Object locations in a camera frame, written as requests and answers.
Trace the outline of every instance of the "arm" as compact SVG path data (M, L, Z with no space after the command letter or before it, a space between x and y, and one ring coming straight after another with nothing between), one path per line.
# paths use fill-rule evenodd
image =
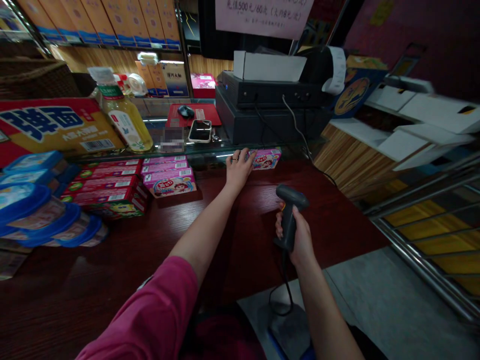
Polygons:
M315 258L310 226L293 208L296 220L295 245L290 260L295 266L305 305L308 327L317 359L364 359ZM277 236L282 236L282 213L275 224Z
M226 184L218 196L201 212L186 233L178 240L169 256L177 256L190 263L202 284L215 250L225 229L232 205L252 171L253 153L245 160L248 149L236 150L226 158Z

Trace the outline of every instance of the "right hand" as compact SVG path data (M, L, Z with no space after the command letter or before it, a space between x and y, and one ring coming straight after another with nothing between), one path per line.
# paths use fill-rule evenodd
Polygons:
M280 209L284 208L284 203L279 204ZM283 236L282 229L283 213L276 214L275 232L281 238ZM310 234L310 226L296 206L293 206L293 217L296 221L295 243L293 251L290 253L291 263L297 267L298 265L315 258L314 248L312 246L312 235Z

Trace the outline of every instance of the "red mouse pad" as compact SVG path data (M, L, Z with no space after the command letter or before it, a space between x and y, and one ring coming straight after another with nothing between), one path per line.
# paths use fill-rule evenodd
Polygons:
M180 115L178 109L182 105L192 108L195 112L195 116L193 118L186 119ZM209 120L211 121L212 126L222 126L219 113L213 104L171 104L170 111L168 112L168 121L166 122L167 127L170 127L172 119L179 119L178 125L182 128L192 126L193 120Z

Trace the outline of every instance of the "bottle cap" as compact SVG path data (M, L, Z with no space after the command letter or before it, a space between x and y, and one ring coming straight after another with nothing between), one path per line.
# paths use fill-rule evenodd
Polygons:
M97 83L105 84L105 83L115 83L115 77L112 69L109 67L88 67L88 73L90 76L95 80Z

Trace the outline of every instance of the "juice bottle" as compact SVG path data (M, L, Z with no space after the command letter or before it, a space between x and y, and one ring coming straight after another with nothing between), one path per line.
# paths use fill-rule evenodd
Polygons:
M150 150L154 141L139 110L120 90L112 70L108 67L89 67L88 72L103 96L103 112L108 114L130 149L135 153Z

